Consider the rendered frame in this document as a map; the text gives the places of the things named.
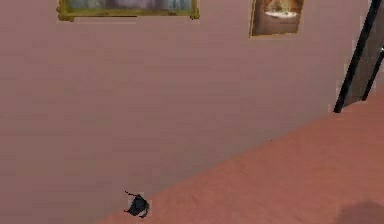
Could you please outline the black framed room door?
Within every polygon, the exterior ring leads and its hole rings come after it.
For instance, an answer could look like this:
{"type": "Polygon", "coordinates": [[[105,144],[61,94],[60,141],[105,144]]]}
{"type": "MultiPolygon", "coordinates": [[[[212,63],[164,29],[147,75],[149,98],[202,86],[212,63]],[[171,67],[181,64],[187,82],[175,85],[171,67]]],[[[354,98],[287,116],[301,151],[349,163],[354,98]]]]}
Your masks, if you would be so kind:
{"type": "Polygon", "coordinates": [[[365,101],[384,59],[384,0],[371,0],[333,112],[365,101]]]}

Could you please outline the gold framed wide picture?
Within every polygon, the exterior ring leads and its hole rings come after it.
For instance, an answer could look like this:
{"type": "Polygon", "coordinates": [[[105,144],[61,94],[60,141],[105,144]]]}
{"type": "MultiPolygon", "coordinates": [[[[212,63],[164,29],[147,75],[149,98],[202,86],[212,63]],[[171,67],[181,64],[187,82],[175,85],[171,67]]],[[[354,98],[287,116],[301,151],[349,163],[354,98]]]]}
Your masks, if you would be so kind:
{"type": "Polygon", "coordinates": [[[60,21],[76,17],[187,16],[200,18],[197,0],[58,0],[60,21]]]}

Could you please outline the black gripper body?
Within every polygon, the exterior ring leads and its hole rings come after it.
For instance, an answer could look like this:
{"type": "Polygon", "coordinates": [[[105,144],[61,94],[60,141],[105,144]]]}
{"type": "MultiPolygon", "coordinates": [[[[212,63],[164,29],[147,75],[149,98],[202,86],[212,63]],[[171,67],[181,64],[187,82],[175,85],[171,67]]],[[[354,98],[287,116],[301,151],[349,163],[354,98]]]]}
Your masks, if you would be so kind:
{"type": "Polygon", "coordinates": [[[145,218],[150,209],[150,204],[146,199],[144,199],[140,194],[133,194],[126,191],[128,196],[133,196],[133,200],[125,213],[128,213],[132,216],[138,216],[139,218],[145,218]]]}

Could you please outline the brown framed picture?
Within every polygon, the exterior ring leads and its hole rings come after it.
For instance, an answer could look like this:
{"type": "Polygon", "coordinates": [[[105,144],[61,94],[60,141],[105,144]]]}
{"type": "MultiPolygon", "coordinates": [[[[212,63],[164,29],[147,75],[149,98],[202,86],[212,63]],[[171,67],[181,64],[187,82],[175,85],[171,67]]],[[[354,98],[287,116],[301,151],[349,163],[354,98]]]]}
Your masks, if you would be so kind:
{"type": "Polygon", "coordinates": [[[253,0],[249,37],[296,34],[304,0],[253,0]]]}

